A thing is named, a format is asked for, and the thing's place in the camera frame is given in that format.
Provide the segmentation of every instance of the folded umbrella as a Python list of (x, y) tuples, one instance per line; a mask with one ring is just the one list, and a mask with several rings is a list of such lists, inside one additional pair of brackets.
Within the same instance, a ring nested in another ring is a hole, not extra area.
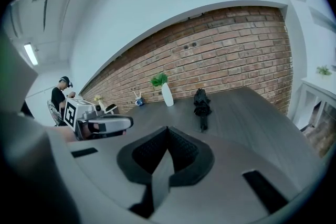
[(207, 116), (211, 113), (209, 106), (210, 99), (206, 96), (204, 89), (198, 89), (194, 96), (194, 113), (201, 118), (201, 132), (208, 129)]

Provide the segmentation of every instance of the white wall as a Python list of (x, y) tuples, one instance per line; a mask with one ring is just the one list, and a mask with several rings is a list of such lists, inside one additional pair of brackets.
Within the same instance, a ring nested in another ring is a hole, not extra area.
[(118, 55), (172, 23), (208, 10), (238, 5), (290, 5), (285, 15), (293, 62), (301, 63), (293, 67), (297, 76), (289, 114), (294, 114), (300, 79), (315, 71), (318, 50), (329, 54), (332, 41), (317, 39), (316, 31), (322, 31), (316, 28), (310, 13), (312, 7), (334, 22), (326, 0), (97, 0), (88, 10), (75, 40), (70, 61), (74, 82), (82, 89)]
[[(47, 100), (51, 99), (51, 91), (57, 85), (59, 79), (68, 76), (72, 81), (72, 75), (68, 65), (57, 65), (44, 67), (31, 86), (26, 97), (27, 105), (36, 121), (45, 126), (54, 126), (55, 121), (50, 115), (47, 107)], [(71, 91), (76, 92), (76, 86), (63, 91), (66, 96)]]

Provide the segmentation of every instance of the ceiling light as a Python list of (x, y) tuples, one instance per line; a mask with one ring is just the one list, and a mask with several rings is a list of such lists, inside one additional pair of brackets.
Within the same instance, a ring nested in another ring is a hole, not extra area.
[(35, 54), (33, 52), (33, 48), (31, 47), (31, 44), (26, 44), (25, 45), (25, 50), (28, 54), (28, 57), (30, 58), (30, 61), (32, 62), (32, 64), (35, 66), (38, 64), (37, 60), (36, 60), (36, 57), (35, 57)]

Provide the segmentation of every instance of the black slot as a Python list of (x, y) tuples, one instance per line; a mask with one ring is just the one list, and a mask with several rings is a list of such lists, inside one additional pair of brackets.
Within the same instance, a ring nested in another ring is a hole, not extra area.
[(244, 173), (243, 177), (270, 214), (278, 211), (288, 203), (282, 194), (259, 171)]
[(98, 152), (98, 150), (96, 150), (94, 147), (91, 147), (91, 148), (86, 148), (85, 150), (73, 151), (71, 152), (71, 154), (73, 155), (74, 158), (78, 158), (78, 157), (83, 157), (85, 155), (89, 155), (95, 152)]

